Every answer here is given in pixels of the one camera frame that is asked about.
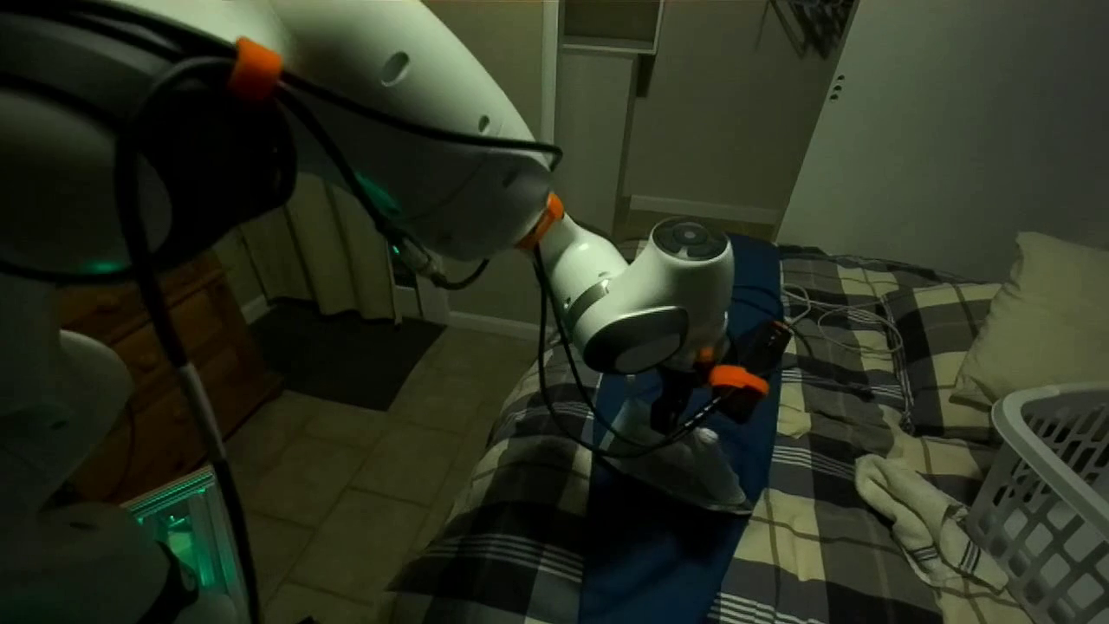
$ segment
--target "floor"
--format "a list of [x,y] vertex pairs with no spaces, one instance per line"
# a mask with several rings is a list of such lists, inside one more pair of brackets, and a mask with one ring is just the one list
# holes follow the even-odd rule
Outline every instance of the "floor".
[[267,402],[227,440],[267,619],[374,619],[529,360],[528,340],[448,329],[388,413],[294,392]]

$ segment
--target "cabinet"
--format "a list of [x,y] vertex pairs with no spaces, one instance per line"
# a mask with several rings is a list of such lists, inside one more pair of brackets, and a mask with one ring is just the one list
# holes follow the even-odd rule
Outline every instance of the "cabinet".
[[[220,433],[282,388],[250,340],[235,299],[212,259],[194,259],[163,278],[163,296],[183,350],[196,363]],[[72,476],[83,498],[130,498],[203,460],[188,402],[144,320],[134,289],[64,289],[60,323],[97,337],[130,372],[134,392],[105,444]]]

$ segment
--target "pillow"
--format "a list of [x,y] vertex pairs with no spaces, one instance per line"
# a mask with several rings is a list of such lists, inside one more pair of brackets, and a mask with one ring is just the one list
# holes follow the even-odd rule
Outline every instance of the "pillow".
[[1109,379],[1109,249],[1042,233],[1014,237],[1017,259],[956,379],[992,405],[1014,388]]
[[979,405],[954,402],[962,353],[976,340],[997,285],[933,285],[882,299],[895,323],[898,367],[907,380],[907,433],[992,440],[992,415]]

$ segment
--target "doormat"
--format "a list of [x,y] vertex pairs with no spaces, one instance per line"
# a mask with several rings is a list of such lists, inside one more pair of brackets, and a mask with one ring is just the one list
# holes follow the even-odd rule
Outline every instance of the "doormat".
[[353,312],[320,314],[308,303],[278,303],[250,329],[283,388],[382,413],[443,333],[443,327],[414,320],[394,327],[390,320],[368,323]]

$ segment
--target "white plastic basket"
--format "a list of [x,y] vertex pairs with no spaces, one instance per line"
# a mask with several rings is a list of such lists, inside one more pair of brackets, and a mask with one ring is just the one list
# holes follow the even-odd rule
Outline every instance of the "white plastic basket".
[[1109,383],[1013,392],[970,536],[1036,619],[1109,624]]

